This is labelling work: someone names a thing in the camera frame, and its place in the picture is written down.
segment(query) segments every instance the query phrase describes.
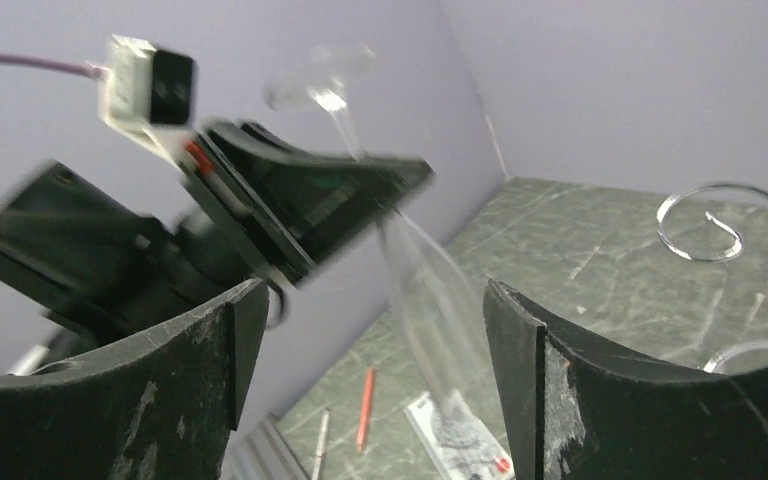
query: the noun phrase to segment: scratched surface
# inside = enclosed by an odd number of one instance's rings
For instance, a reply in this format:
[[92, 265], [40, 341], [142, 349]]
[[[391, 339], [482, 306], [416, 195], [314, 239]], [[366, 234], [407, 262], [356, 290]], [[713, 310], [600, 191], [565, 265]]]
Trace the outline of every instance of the scratched surface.
[[[493, 277], [554, 313], [611, 340], [701, 367], [740, 342], [768, 340], [768, 209], [688, 202], [670, 218], [685, 250], [722, 250], [730, 239], [705, 224], [710, 210], [746, 237], [732, 262], [695, 264], [669, 253], [655, 232], [663, 195], [512, 179], [448, 247], [475, 287]], [[281, 421], [310, 470], [320, 415], [331, 408], [323, 480], [435, 478], [404, 405], [425, 390], [384, 315]], [[729, 371], [768, 364], [768, 352]], [[367, 368], [378, 369], [363, 454], [355, 435]], [[504, 432], [495, 426], [504, 441]]]

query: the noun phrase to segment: white wall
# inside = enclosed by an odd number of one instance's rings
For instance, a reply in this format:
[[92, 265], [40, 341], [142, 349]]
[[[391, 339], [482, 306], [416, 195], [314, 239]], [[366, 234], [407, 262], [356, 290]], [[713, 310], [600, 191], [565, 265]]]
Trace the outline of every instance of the white wall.
[[[475, 86], [435, 0], [0, 1], [0, 52], [103, 61], [111, 33], [195, 57], [200, 118], [254, 118], [314, 149], [342, 149], [327, 117], [271, 112], [262, 85], [315, 45], [368, 43], [379, 55], [377, 74], [351, 97], [363, 144], [422, 155], [437, 173], [409, 215], [437, 239], [451, 238], [503, 179]], [[89, 81], [0, 68], [0, 200], [55, 158], [133, 210], [174, 218], [190, 203], [174, 172], [105, 129], [95, 111]], [[264, 341], [243, 430], [303, 393], [380, 312], [385, 289], [377, 242], [367, 236], [292, 295], [289, 323]], [[0, 284], [0, 368], [52, 328], [37, 312]]]
[[510, 174], [768, 188], [768, 2], [441, 3]]

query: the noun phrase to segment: gray wall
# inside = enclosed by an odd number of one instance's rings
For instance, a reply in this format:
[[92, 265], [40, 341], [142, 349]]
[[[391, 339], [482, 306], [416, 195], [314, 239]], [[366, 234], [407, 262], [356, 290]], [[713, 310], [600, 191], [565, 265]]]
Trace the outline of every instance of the gray wall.
[[442, 4], [511, 175], [768, 188], [768, 2]]
[[[376, 76], [354, 90], [363, 144], [420, 154], [436, 183], [408, 214], [451, 238], [503, 180], [476, 89], [435, 0], [214, 0], [210, 2], [0, 2], [0, 51], [103, 61], [111, 33], [185, 51], [200, 65], [198, 117], [252, 117], [301, 146], [342, 149], [325, 114], [270, 112], [261, 86], [319, 44], [370, 44]], [[106, 129], [95, 85], [62, 75], [0, 68], [0, 200], [56, 158], [138, 212], [169, 221], [190, 202], [163, 162]], [[289, 323], [269, 333], [244, 413], [244, 429], [287, 407], [385, 304], [386, 270], [367, 235], [291, 296]], [[8, 368], [52, 325], [0, 285], [0, 367]]]

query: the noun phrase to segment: gray striped object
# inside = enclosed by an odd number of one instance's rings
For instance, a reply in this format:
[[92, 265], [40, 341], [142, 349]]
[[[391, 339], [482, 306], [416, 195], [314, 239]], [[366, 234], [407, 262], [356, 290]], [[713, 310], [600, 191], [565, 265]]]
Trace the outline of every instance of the gray striped object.
[[243, 440], [228, 445], [221, 480], [308, 480], [275, 424], [274, 417], [267, 417]]

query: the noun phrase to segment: cable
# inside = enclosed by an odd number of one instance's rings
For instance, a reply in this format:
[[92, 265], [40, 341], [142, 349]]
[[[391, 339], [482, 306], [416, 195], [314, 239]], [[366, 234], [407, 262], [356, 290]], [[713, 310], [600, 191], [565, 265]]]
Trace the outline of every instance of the cable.
[[27, 57], [24, 55], [10, 55], [0, 53], [0, 65], [13, 65], [19, 67], [38, 68], [52, 72], [68, 73], [93, 80], [101, 79], [107, 72], [104, 67], [92, 64], [77, 64], [46, 60], [44, 58]]

